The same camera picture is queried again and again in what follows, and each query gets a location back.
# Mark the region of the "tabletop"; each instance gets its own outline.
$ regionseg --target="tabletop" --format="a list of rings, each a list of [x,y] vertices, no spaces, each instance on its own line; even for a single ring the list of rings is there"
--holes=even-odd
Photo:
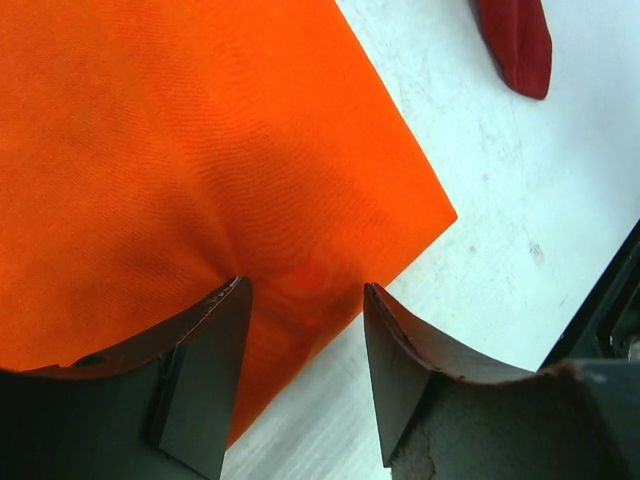
[[[640,217],[640,0],[543,2],[541,102],[502,82],[469,0],[338,4],[459,215],[390,292],[537,369]],[[361,316],[227,452],[222,478],[390,478]]]

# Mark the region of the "red sock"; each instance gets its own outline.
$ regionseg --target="red sock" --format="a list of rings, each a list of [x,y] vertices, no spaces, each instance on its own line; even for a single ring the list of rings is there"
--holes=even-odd
[[[551,35],[540,0],[477,0],[482,34],[518,93],[542,100],[551,79]]]

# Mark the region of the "orange fabric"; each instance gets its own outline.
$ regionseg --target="orange fabric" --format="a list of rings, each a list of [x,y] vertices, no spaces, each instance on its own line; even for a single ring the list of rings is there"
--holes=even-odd
[[[0,62],[4,367],[248,275],[235,439],[455,218],[330,0],[11,0]]]

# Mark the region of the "maroon fabric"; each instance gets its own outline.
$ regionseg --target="maroon fabric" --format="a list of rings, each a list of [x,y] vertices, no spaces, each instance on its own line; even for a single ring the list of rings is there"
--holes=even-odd
[[[551,80],[551,35],[541,0],[477,0],[484,39],[505,82],[542,100]]]

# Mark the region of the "black object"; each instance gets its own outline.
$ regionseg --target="black object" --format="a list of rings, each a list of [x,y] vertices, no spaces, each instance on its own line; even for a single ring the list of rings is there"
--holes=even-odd
[[[640,343],[640,222],[616,253],[543,366],[563,358],[626,358]]]
[[[383,463],[396,480],[640,478],[640,363],[538,374],[472,350],[365,286]]]
[[[71,367],[0,370],[0,478],[219,478],[251,300],[238,277]]]

